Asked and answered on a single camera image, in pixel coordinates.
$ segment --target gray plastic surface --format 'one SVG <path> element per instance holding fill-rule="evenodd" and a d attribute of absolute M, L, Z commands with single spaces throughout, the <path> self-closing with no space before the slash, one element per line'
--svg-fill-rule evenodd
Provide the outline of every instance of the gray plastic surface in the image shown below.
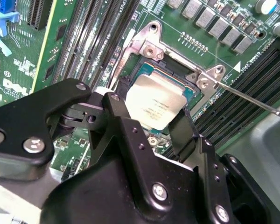
<path fill-rule="evenodd" d="M 242 162 L 280 210 L 280 117 L 268 115 L 222 152 L 225 153 Z"/>

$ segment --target white triangle marking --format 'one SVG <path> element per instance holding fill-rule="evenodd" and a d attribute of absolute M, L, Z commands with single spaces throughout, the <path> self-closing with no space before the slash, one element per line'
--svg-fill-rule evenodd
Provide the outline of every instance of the white triangle marking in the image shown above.
<path fill-rule="evenodd" d="M 239 61 L 233 69 L 237 72 L 241 72 L 241 61 Z"/>

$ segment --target black mechanical arm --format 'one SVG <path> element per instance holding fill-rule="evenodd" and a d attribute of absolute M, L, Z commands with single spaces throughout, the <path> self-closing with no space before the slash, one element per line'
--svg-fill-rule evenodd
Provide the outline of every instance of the black mechanical arm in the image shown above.
<path fill-rule="evenodd" d="M 53 141 L 76 127 L 89 131 L 90 167 L 48 195 L 41 224 L 280 224 L 240 161 L 217 156 L 187 110 L 169 124 L 174 163 L 153 153 L 120 96 L 75 79 L 0 107 L 0 181 L 41 180 Z"/>

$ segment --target expansion slot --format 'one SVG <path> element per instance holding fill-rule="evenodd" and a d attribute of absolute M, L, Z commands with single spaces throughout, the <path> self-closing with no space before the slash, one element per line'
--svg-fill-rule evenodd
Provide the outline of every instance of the expansion slot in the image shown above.
<path fill-rule="evenodd" d="M 31 0 L 27 24 L 36 30 L 46 27 L 53 0 Z"/>
<path fill-rule="evenodd" d="M 234 84 L 236 89 L 268 105 L 280 99 L 280 50 L 274 48 L 275 45 L 271 46 Z M 225 92 L 196 121 L 196 126 L 202 135 L 219 148 L 241 129 L 245 129 L 262 112 L 263 109 Z"/>
<path fill-rule="evenodd" d="M 104 13 L 100 16 L 98 25 L 93 30 L 93 35 L 90 37 L 91 43 L 90 45 L 84 45 L 83 47 L 83 55 L 77 57 L 77 62 L 80 62 L 78 65 L 78 69 L 75 68 L 76 72 L 71 73 L 71 75 L 74 75 L 74 78 L 83 79 L 84 74 L 84 68 L 86 63 L 91 60 L 92 52 L 97 52 L 99 42 L 104 41 L 104 39 L 101 39 L 101 35 L 103 32 L 105 32 L 105 27 L 108 26 L 107 19 L 113 16 L 112 12 L 110 10 L 114 9 L 117 4 L 119 4 L 120 0 L 115 1 L 108 1 L 107 5 L 104 7 Z"/>
<path fill-rule="evenodd" d="M 103 45 L 105 44 L 105 41 L 107 41 L 107 35 L 112 32 L 112 29 L 116 23 L 116 16 L 118 15 L 119 9 L 121 5 L 121 0 L 115 0 L 114 4 L 112 5 L 112 8 L 110 9 L 110 12 L 108 12 L 108 16 L 105 21 L 105 25 L 102 27 L 99 36 L 97 38 L 95 48 L 92 52 L 89 52 L 88 59 L 84 59 L 84 66 L 83 69 L 79 71 L 79 79 L 82 80 L 82 82 L 85 82 L 88 78 L 88 75 L 90 74 L 91 69 L 96 69 L 93 67 L 96 60 L 99 60 L 99 53 L 103 50 Z"/>
<path fill-rule="evenodd" d="M 267 50 L 267 52 L 262 55 L 258 60 L 262 60 L 262 61 L 266 61 L 268 64 L 272 63 L 273 60 L 276 59 L 276 57 L 279 55 L 278 51 L 272 49 L 271 54 L 268 54 L 269 49 Z M 245 72 L 244 74 L 242 74 L 242 76 L 240 77 L 240 79 L 238 79 L 234 85 L 232 86 L 233 88 L 239 90 L 239 91 L 243 91 L 243 89 L 252 82 L 252 80 L 254 80 L 257 76 L 257 74 L 262 71 L 265 67 L 267 66 L 267 64 L 261 64 L 259 66 L 253 66 L 252 65 L 252 70 L 251 72 L 249 72 L 250 75 L 247 75 L 247 73 Z M 222 100 L 222 102 L 225 102 L 224 104 L 217 104 L 215 103 L 212 106 L 212 110 L 210 112 L 210 110 L 207 110 L 197 121 L 196 121 L 196 127 L 199 130 L 203 130 L 203 127 L 210 125 L 211 122 L 211 118 L 216 117 L 217 113 L 220 111 L 223 111 L 224 108 L 231 102 L 231 100 L 234 98 L 235 96 L 232 93 L 229 92 L 225 92 L 219 100 Z"/>
<path fill-rule="evenodd" d="M 111 36 L 111 39 L 109 40 L 108 46 L 105 48 L 105 51 L 102 54 L 102 61 L 99 66 L 97 66 L 97 71 L 93 73 L 93 79 L 91 81 L 91 88 L 96 88 L 99 84 L 99 81 L 101 80 L 103 73 L 105 69 L 108 66 L 108 63 L 111 61 L 114 52 L 119 45 L 119 42 L 121 41 L 124 32 L 125 32 L 125 27 L 128 26 L 134 12 L 136 11 L 138 5 L 140 3 L 140 0 L 134 0 L 134 1 L 129 1 L 125 9 L 123 10 L 121 17 L 117 23 L 117 26 L 115 28 L 114 34 Z"/>
<path fill-rule="evenodd" d="M 89 42 L 89 40 L 91 42 L 87 44 L 87 47 L 92 49 L 94 40 L 95 40 L 95 36 L 98 32 L 97 29 L 95 31 L 93 31 L 93 28 L 95 25 L 95 21 L 97 20 L 99 9 L 102 7 L 103 2 L 104 2 L 104 0 L 95 1 L 94 6 L 89 14 L 86 25 L 83 29 L 83 33 L 81 34 L 79 44 L 77 45 L 77 47 L 75 49 L 75 54 L 71 55 L 70 69 L 69 69 L 69 71 L 67 71 L 65 78 L 74 77 L 76 70 L 78 70 L 78 68 L 80 67 L 78 65 L 80 63 L 80 58 L 82 57 L 82 54 L 84 53 L 85 44 L 86 44 L 86 42 Z"/>
<path fill-rule="evenodd" d="M 249 83 L 249 85 L 247 85 L 243 91 L 245 91 L 245 93 L 249 96 L 252 96 L 260 101 L 262 101 L 263 99 L 260 98 L 260 95 L 259 95 L 259 89 L 262 88 L 269 80 L 272 80 L 272 78 L 275 78 L 276 74 L 280 71 L 280 65 L 279 63 L 278 64 L 275 64 L 269 71 L 267 71 L 267 73 L 269 74 L 268 76 L 266 76 L 265 78 L 263 79 L 260 79 L 259 81 L 257 82 L 251 82 Z M 243 113 L 238 113 L 238 110 L 235 110 L 234 109 L 234 106 L 233 105 L 237 105 L 236 108 L 245 108 L 243 106 L 243 104 L 247 103 L 247 101 L 241 99 L 241 98 L 237 98 L 237 97 L 234 97 L 232 99 L 232 101 L 227 104 L 227 106 L 225 107 L 224 110 L 221 110 L 217 116 L 220 116 L 222 118 L 227 118 L 227 117 L 234 117 L 234 120 L 236 120 L 237 116 L 239 116 L 240 114 L 243 114 Z M 224 119 L 223 120 L 214 120 L 214 123 L 213 124 L 213 127 L 212 128 L 208 128 L 206 130 L 204 129 L 201 129 L 201 131 L 204 132 L 204 134 L 207 134 L 207 135 L 214 135 L 216 134 L 216 132 L 219 132 L 218 130 L 218 126 L 220 124 L 222 124 L 222 122 L 224 122 Z"/>
<path fill-rule="evenodd" d="M 70 22 L 69 32 L 66 37 L 66 41 L 63 44 L 63 49 L 57 63 L 57 69 L 52 84 L 57 83 L 59 81 L 59 77 L 62 77 L 62 79 L 65 78 L 66 71 L 70 66 L 70 56 L 74 54 L 79 37 L 84 28 L 85 21 L 89 15 L 89 12 L 91 11 L 93 2 L 94 0 L 79 0 Z"/>

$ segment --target motherboard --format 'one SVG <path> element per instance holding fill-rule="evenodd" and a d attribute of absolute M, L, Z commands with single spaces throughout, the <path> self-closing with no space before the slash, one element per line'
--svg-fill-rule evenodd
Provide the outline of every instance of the motherboard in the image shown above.
<path fill-rule="evenodd" d="M 181 109 L 217 150 L 266 115 L 202 72 L 280 105 L 280 0 L 0 0 L 0 106 L 67 78 L 107 87 L 178 160 L 168 124 Z M 87 130 L 54 146 L 62 181 L 88 167 Z"/>

